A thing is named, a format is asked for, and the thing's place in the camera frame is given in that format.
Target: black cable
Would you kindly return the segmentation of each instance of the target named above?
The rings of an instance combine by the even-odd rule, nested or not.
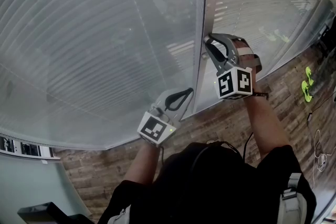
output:
[[[317,108],[315,108],[311,113],[313,113],[314,111],[316,111],[317,109],[319,109],[325,102],[327,102],[334,94],[336,93],[336,91],[335,92],[333,92],[332,93],[332,95],[330,95],[327,99],[325,99],[324,101],[323,101],[323,103],[322,104],[320,104]]]
[[[252,135],[253,135],[253,132],[250,134],[250,137],[249,137],[249,138],[247,139],[247,141],[245,142],[244,153],[243,153],[243,161],[244,161],[244,163],[245,163],[245,153],[246,153],[247,143],[248,143],[248,141],[250,141]]]
[[[164,148],[163,148],[163,146],[160,146],[160,149],[162,150],[161,163],[162,163],[162,166],[163,166],[163,164],[164,164],[164,162],[163,162],[163,154],[164,154]]]

